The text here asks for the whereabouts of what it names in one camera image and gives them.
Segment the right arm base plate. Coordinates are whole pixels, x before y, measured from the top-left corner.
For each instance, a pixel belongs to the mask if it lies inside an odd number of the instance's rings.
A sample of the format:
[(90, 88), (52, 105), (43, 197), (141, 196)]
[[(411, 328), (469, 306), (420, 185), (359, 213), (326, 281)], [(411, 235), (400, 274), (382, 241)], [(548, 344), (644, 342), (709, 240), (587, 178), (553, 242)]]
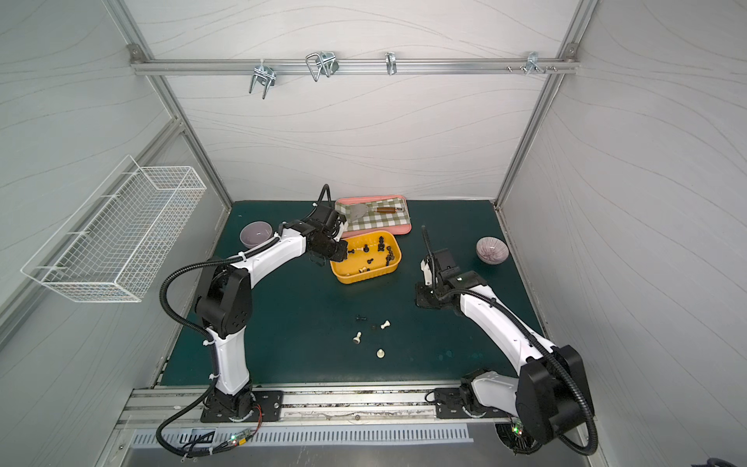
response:
[(437, 420), (468, 420), (483, 418), (485, 412), (474, 412), (467, 409), (458, 388), (442, 387), (427, 392), (426, 404), (433, 406)]

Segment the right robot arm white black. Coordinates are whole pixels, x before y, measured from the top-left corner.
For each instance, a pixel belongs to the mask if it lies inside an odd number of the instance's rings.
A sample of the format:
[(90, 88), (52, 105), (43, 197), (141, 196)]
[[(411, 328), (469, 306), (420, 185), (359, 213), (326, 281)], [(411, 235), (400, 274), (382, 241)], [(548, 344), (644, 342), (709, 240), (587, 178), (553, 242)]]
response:
[(461, 409), (469, 418), (498, 410), (502, 442), (516, 455), (532, 455), (558, 440), (574, 453), (599, 448), (593, 397), (582, 356), (573, 346), (556, 346), (509, 309), (476, 272), (463, 272), (447, 249), (434, 250), (423, 236), (423, 280), (416, 284), (421, 309), (450, 309), (477, 324), (501, 350), (517, 375), (482, 370), (459, 386)]

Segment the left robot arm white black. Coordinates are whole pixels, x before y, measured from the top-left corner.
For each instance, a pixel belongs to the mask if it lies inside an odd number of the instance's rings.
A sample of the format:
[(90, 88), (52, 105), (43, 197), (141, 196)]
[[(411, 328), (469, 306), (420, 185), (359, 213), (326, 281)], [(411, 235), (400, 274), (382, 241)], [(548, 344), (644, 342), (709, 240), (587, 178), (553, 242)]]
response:
[[(348, 255), (347, 241), (342, 239), (345, 228), (345, 216), (335, 210), (330, 187), (325, 184), (307, 216), (281, 223), (266, 241), (226, 259), (214, 257), (184, 266), (167, 276), (159, 289), (161, 308), (179, 325), (202, 336), (202, 344), (210, 351), (212, 370), (206, 391), (157, 427), (156, 440), (162, 448), (182, 459), (206, 457), (232, 451), (257, 434), (257, 429), (244, 430), (204, 449), (196, 446), (202, 437), (177, 447), (163, 436), (169, 424), (202, 403), (226, 420), (241, 422), (256, 414), (257, 424), (262, 424), (263, 409), (253, 392), (244, 344), (246, 325), (253, 313), (253, 289), (263, 278), (307, 253), (330, 262), (344, 261)], [(173, 282), (195, 270), (202, 272), (194, 298), (198, 323), (177, 313), (168, 300)]]

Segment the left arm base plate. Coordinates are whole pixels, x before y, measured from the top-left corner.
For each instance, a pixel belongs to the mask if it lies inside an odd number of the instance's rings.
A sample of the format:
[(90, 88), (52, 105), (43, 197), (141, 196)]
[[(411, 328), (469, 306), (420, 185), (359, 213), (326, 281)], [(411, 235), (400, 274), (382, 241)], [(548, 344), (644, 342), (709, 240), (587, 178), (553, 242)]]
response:
[(215, 389), (206, 399), (202, 423), (275, 422), (280, 419), (284, 393), (279, 390), (246, 391), (227, 395)]

